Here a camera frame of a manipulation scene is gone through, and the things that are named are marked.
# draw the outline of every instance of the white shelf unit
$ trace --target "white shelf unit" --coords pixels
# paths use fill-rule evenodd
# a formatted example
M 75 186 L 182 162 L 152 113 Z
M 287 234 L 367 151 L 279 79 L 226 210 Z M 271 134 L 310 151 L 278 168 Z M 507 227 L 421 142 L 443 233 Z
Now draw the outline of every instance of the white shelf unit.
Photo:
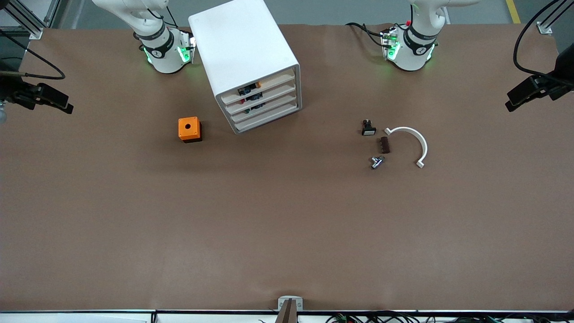
M 189 25 L 211 90 L 235 133 L 302 109 L 299 63 L 263 0 L 224 3 L 190 16 Z M 252 84 L 260 87 L 240 94 Z

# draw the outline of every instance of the brown tabletop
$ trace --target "brown tabletop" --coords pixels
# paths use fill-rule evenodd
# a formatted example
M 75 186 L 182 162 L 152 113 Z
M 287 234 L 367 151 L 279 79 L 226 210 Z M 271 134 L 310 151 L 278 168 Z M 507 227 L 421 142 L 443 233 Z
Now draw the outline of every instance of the brown tabletop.
M 506 110 L 521 28 L 446 26 L 403 72 L 357 28 L 282 26 L 304 110 L 239 136 L 200 64 L 162 75 L 131 30 L 45 30 L 30 46 L 75 110 L 6 109 L 0 308 L 571 309 L 574 99 Z M 556 55 L 531 32 L 519 59 Z M 188 116 L 203 142 L 178 139 Z M 397 126 L 426 166 L 397 133 L 371 170 Z

